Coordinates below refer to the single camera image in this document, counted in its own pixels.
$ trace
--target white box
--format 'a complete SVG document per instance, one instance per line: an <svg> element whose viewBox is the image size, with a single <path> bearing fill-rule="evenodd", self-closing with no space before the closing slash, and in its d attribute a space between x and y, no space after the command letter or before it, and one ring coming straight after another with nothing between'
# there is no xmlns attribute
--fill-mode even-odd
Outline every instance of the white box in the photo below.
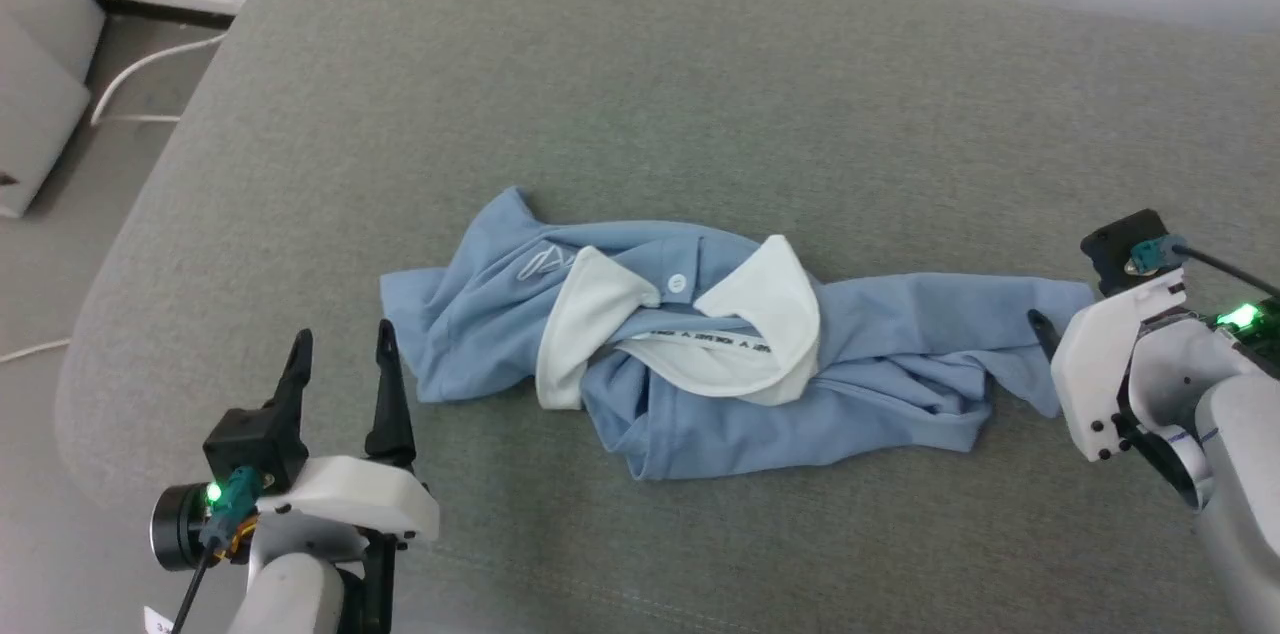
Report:
<svg viewBox="0 0 1280 634"><path fill-rule="evenodd" d="M22 216L76 129L88 90L0 12L0 216Z"/></svg>
<svg viewBox="0 0 1280 634"><path fill-rule="evenodd" d="M84 81L102 32L102 10L93 0L0 0L0 9L13 15L72 78Z"/></svg>

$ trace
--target floor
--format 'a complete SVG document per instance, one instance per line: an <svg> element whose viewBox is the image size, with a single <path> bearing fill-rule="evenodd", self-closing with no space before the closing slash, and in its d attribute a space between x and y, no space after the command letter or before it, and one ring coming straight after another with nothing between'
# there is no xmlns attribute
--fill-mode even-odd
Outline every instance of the floor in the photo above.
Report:
<svg viewBox="0 0 1280 634"><path fill-rule="evenodd" d="M215 33L111 18L90 72L93 101L133 60ZM180 114L211 55L201 50L142 69L113 97L109 113ZM128 122L91 129L82 122L28 215L0 219L0 355L69 337L172 129ZM187 575L155 564L147 523L123 530L95 517L95 505L67 475L52 423L60 361L61 351L50 351L0 364L0 621L5 630L33 634L138 631L142 606L173 617ZM156 483L157 496L165 484ZM239 581L209 576L192 624L201 603L227 601Z"/></svg>

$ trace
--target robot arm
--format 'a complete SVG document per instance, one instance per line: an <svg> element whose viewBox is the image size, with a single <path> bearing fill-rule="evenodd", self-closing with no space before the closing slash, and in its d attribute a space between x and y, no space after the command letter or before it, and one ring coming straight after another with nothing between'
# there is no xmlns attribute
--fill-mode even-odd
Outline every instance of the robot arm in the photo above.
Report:
<svg viewBox="0 0 1280 634"><path fill-rule="evenodd" d="M219 561L248 569L233 634L389 634L396 553L412 539L435 539L440 510L413 475L413 433L388 321L376 360L381 378L365 459L311 459L302 444L302 389L311 378L311 333L303 330L275 396L257 410L229 410L205 441L214 483L161 494L152 552L170 571L196 570L173 634L205 569ZM228 529L210 534L227 516Z"/></svg>
<svg viewBox="0 0 1280 634"><path fill-rule="evenodd" d="M1179 265L1138 274L1134 247L1167 237L1149 210L1084 238L1106 298L1051 359L1071 441L1089 461L1137 450L1196 512L1199 537L1244 631L1280 633L1280 337L1276 300L1213 323L1181 309Z"/></svg>

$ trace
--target gray sofa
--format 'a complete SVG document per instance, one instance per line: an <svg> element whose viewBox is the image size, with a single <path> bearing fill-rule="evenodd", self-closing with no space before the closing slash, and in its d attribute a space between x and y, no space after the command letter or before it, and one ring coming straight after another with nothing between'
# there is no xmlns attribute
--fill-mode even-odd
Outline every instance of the gray sofa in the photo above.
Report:
<svg viewBox="0 0 1280 634"><path fill-rule="evenodd" d="M360 452L378 277L509 184L549 222L783 233L823 279L1089 279L1079 238L1143 206L1275 272L1277 82L1276 38L993 0L250 0L83 309L59 447L141 532L310 327L305 439ZM1233 629L1155 473L1005 393L969 455L701 482L632 482L527 386L413 425L444 519L398 631Z"/></svg>

